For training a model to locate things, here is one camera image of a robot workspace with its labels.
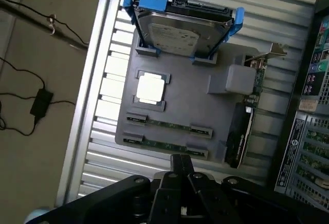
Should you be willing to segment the green RAM stick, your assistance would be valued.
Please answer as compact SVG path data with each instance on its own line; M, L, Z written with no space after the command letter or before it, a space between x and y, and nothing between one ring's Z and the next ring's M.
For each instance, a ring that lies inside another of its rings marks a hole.
M145 138L142 138L141 140L124 138L123 141L126 143L143 145L143 146L147 146L147 147L157 148L160 150L189 154L189 155L199 156L199 157L203 157L203 158L208 157L208 151L204 150L204 149L192 148L192 147L188 147L188 146L182 146L182 145L176 145L176 144L170 144L170 143L164 143L164 142L159 142L159 141L154 141L154 140L148 140Z
M175 123L157 121L157 120L149 119L148 116L146 116L145 118L127 116L126 119L128 121L137 122L137 123L141 123L141 124L160 126L160 127L164 127L164 128L170 128L170 129L178 129L178 130L183 130L183 131L194 133L194 134L201 134L201 135L207 135L207 136L211 136L211 134L213 132L213 130L211 128L199 127L199 126L195 126L195 125L185 126L185 125L180 125L180 124L175 124Z

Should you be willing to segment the black graphics card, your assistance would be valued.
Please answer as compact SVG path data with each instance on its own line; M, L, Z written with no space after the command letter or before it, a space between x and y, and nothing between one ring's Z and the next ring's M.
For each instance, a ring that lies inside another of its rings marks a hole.
M284 46L272 43L270 51L259 55L244 54L236 57L243 66L255 70L254 83L251 93L242 95L242 100L235 105L229 134L226 141L225 162L232 168L238 168L243 161L250 132L258 109L260 95L263 90L263 82L268 60L271 58L284 58L287 53Z

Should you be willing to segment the grey printed parts rack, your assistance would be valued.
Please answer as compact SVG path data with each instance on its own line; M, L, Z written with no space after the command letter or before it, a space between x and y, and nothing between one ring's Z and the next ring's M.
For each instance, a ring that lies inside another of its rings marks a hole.
M139 54L132 49L119 111L116 143L145 150L177 153L126 143L124 138L142 138L208 151L208 157L191 157L226 163L226 141L235 105L243 94L250 94L255 70L242 65L239 55L259 55L250 47L225 44L212 61L161 53L158 57ZM165 80L162 101L156 105L139 102L136 97L139 77L145 72ZM128 121L127 116L211 128L211 136L178 129Z

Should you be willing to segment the silver CPU chip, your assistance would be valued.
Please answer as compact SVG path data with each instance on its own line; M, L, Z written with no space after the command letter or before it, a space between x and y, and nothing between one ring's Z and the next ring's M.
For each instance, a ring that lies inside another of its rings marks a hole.
M139 102L156 105L162 101L165 80L161 75L145 72L139 77L136 97Z

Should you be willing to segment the black open PC case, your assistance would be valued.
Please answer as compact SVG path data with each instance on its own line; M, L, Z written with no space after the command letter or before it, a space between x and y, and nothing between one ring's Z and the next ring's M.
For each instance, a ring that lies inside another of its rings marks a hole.
M329 213L329 0L316 0L267 186Z

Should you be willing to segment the black power adapter brick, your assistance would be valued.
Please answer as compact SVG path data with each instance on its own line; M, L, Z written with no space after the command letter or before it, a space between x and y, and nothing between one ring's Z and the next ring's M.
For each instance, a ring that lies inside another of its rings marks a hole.
M31 107L30 114L35 116L36 118L45 117L46 112L52 101L52 97L52 92L49 92L45 88L39 89Z

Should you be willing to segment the silver hard disk drive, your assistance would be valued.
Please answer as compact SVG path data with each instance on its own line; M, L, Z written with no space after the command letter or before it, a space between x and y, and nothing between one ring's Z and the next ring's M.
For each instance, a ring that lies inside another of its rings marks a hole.
M187 0L171 0L164 11L133 1L140 45L185 57L208 58L233 26L233 11Z

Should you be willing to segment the dark metal stand bar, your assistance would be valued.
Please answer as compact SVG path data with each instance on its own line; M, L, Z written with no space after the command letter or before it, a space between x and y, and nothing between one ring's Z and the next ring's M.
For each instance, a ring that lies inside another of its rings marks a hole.
M47 32L52 37L54 37L58 40L64 41L74 48L81 49L81 50L88 49L88 47L86 45L83 45L82 43L74 40L73 38L67 36L66 34L64 34L63 32L61 32L58 29L52 29L50 26L45 25L45 24L35 20L33 17L20 11L18 8L13 7L12 5L8 4L5 1L0 1L0 10L6 12L7 14L13 15L14 17L19 18L22 21L25 21L44 32Z

